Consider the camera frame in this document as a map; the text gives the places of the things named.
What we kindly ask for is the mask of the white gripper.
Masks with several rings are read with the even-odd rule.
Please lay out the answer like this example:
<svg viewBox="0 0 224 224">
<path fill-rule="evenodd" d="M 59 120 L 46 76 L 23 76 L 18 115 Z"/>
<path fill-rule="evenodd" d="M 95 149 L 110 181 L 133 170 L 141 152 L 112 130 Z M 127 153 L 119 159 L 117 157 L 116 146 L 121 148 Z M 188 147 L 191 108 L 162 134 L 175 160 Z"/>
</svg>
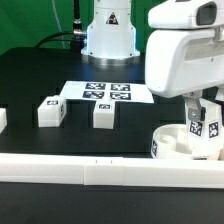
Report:
<svg viewBox="0 0 224 224">
<path fill-rule="evenodd" d="M 147 87 L 167 98 L 183 94 L 188 119 L 202 121 L 198 90 L 224 84 L 224 0 L 166 0 L 149 11 L 148 24 Z"/>
</svg>

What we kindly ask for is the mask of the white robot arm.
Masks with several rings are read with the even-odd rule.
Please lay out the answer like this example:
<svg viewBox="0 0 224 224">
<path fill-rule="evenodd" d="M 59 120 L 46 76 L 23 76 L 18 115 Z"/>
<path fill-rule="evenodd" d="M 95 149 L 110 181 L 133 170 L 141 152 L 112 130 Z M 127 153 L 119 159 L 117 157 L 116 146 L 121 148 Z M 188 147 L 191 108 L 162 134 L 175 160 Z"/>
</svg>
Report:
<svg viewBox="0 0 224 224">
<path fill-rule="evenodd" d="M 131 0 L 94 0 L 82 57 L 101 65 L 139 57 L 130 13 Z M 147 87 L 166 98 L 181 95 L 188 118 L 201 121 L 202 91 L 224 85 L 224 0 L 166 0 L 150 9 L 148 24 Z"/>
</svg>

